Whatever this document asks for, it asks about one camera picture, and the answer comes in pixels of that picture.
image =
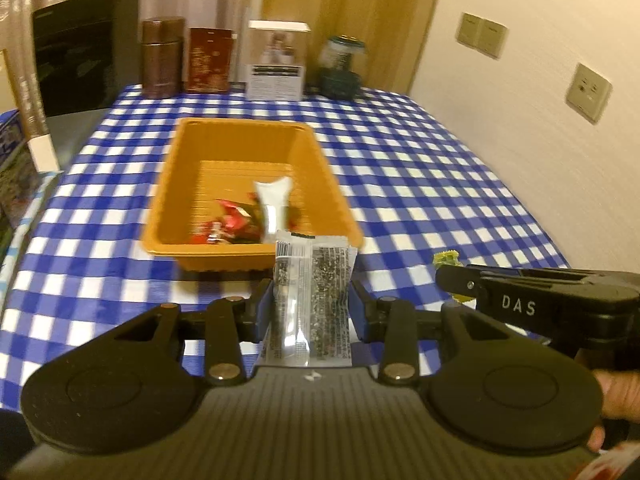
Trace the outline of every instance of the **human hand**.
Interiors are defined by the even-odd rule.
[[[594,375],[604,396],[603,418],[624,418],[629,422],[640,422],[640,373],[597,370]],[[589,439],[589,449],[597,452],[604,443],[604,436],[603,427],[595,428]]]

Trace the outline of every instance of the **white box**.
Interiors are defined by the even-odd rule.
[[[302,99],[309,30],[308,25],[301,22],[249,22],[247,99]]]

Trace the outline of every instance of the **wall socket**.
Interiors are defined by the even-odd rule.
[[[484,20],[482,27],[480,27],[477,48],[480,52],[498,59],[506,35],[507,27],[500,23]]]
[[[507,31],[507,27],[500,23],[465,13],[460,20],[457,39],[466,46],[498,59]]]
[[[472,14],[463,14],[458,29],[458,41],[466,46],[475,48],[478,46],[480,28],[484,20]]]
[[[600,74],[579,63],[566,101],[595,124],[602,115],[612,88],[611,83]]]

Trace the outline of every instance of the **round pad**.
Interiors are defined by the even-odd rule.
[[[40,439],[84,454],[131,450],[180,427],[196,399],[194,379],[149,343],[78,349],[36,371],[20,406]]]
[[[487,374],[484,390],[498,404],[532,410],[554,400],[558,384],[544,370],[530,366],[505,366]]]
[[[602,408],[595,378],[529,344],[477,344],[434,375],[429,400],[461,436],[496,452],[546,454],[582,444]]]

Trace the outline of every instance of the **blue and white checkered tablecloth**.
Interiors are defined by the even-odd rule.
[[[447,249],[476,264],[566,264],[506,186],[408,97],[367,91],[354,103],[248,102],[241,94],[148,100],[129,88],[60,180],[21,263],[0,326],[2,406],[18,408],[21,386],[41,364],[155,304],[204,308],[222,296],[247,296],[260,278],[183,272],[138,242],[175,123],[190,116],[309,124],[366,237],[356,266],[374,294],[438,309],[446,296],[431,262]],[[422,349],[428,373],[437,354],[433,343]],[[251,365],[258,348],[242,344],[242,352]],[[188,342],[183,365],[191,373],[202,368],[202,353],[202,342]]]

